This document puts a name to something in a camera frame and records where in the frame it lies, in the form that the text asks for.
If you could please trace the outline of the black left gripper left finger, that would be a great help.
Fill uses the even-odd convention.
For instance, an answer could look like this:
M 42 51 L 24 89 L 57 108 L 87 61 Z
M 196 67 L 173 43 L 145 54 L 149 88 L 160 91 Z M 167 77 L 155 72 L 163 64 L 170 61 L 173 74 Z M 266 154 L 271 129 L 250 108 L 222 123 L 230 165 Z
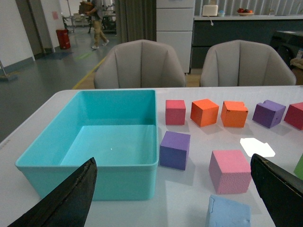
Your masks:
M 83 227 L 91 206 L 97 164 L 92 157 L 10 227 Z

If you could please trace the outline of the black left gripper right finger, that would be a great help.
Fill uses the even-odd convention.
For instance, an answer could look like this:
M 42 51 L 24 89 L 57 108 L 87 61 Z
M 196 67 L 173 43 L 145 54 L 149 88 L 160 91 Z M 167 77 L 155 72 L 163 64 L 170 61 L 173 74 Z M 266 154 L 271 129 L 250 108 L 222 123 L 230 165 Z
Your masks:
M 250 167 L 258 194 L 275 226 L 301 227 L 303 181 L 258 154 L 253 154 Z

